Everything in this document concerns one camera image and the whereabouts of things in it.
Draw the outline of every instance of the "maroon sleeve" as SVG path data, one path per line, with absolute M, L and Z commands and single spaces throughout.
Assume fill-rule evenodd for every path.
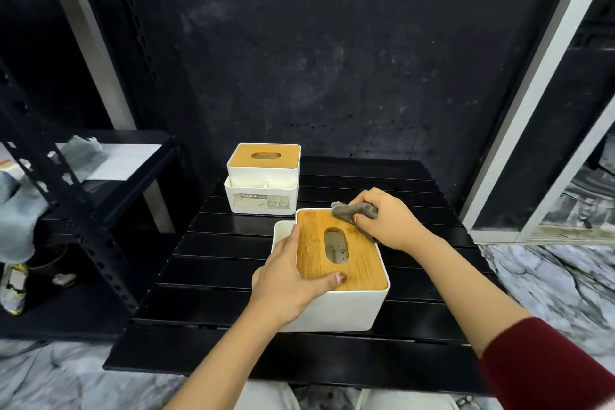
M 497 336 L 480 365 L 504 410 L 591 410 L 615 397 L 615 375 L 538 318 Z

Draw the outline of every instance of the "black slatted table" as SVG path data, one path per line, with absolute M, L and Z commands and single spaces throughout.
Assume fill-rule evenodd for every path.
M 298 208 L 348 202 L 379 187 L 502 288 L 427 169 L 416 161 L 301 159 Z M 222 184 L 184 235 L 105 363 L 107 369 L 189 374 L 235 322 L 251 275 L 271 252 L 280 216 L 233 214 Z M 380 246 L 391 287 L 372 329 L 278 334 L 256 379 L 488 394 L 478 361 L 426 272 Z

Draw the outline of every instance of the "forearm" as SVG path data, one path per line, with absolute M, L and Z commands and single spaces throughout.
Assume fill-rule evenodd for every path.
M 232 410 L 248 376 L 278 330 L 249 305 L 220 339 L 165 410 Z
M 442 238 L 430 234 L 407 251 L 425 269 L 479 358 L 503 331 L 531 317 Z

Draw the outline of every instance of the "oval opening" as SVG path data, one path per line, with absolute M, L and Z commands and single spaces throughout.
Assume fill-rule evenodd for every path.
M 325 230 L 325 253 L 327 259 L 335 264 L 348 261 L 346 235 L 339 228 L 330 227 Z
M 279 159 L 282 157 L 280 153 L 254 153 L 253 159 Z

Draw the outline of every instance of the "wooden lid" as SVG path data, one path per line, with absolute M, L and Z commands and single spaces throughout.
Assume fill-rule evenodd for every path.
M 298 144 L 250 144 L 237 146 L 229 167 L 265 167 L 269 169 L 296 169 L 299 166 Z
M 301 228 L 297 249 L 297 269 L 304 279 L 314 279 L 330 272 L 342 271 L 346 283 L 336 290 L 386 290 L 388 282 L 376 245 L 361 234 L 356 227 L 340 220 L 331 211 L 298 211 L 297 224 Z M 346 242 L 347 261 L 335 263 L 327 258 L 325 233 L 336 232 Z

